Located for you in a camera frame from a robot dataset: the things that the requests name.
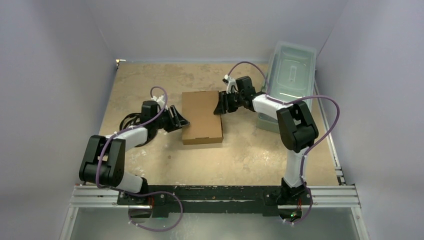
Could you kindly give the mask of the brown cardboard box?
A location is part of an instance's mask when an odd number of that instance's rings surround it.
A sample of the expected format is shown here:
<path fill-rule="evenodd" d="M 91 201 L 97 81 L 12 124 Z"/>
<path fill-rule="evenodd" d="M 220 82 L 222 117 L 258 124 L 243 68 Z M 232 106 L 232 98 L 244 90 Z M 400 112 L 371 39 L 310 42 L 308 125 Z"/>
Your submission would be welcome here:
<path fill-rule="evenodd" d="M 181 139 L 184 145 L 223 142 L 222 118 L 214 114 L 218 101 L 217 90 L 182 93 L 182 116 L 189 121 L 189 125 L 182 128 Z"/>

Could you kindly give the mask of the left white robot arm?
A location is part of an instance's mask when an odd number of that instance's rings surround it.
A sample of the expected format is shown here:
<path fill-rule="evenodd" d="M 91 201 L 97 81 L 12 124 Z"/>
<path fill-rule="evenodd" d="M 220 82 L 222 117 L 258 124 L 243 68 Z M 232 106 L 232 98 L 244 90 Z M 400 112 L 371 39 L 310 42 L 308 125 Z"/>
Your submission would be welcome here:
<path fill-rule="evenodd" d="M 151 142 L 159 130 L 170 133 L 189 126 L 190 122 L 175 106 L 156 100 L 144 101 L 141 111 L 130 116 L 133 121 L 121 124 L 118 132 L 89 138 L 78 176 L 100 188 L 128 193 L 132 201 L 142 205 L 149 199 L 149 186 L 144 177 L 125 171 L 126 152 Z"/>

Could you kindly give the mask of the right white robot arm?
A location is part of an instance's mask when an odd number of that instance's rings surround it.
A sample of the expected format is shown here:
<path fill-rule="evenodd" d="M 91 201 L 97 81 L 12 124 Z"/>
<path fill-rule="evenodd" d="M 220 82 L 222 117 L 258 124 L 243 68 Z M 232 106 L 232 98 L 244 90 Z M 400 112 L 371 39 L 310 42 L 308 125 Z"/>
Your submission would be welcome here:
<path fill-rule="evenodd" d="M 256 91 L 249 76 L 235 79 L 225 75 L 222 81 L 226 90 L 218 94 L 214 115 L 233 113 L 244 107 L 277 120 L 280 139 L 288 152 L 285 174 L 276 201 L 294 203 L 306 190 L 304 173 L 307 151 L 319 136 L 308 105 L 302 100 L 285 103 L 269 97 L 263 91 Z"/>

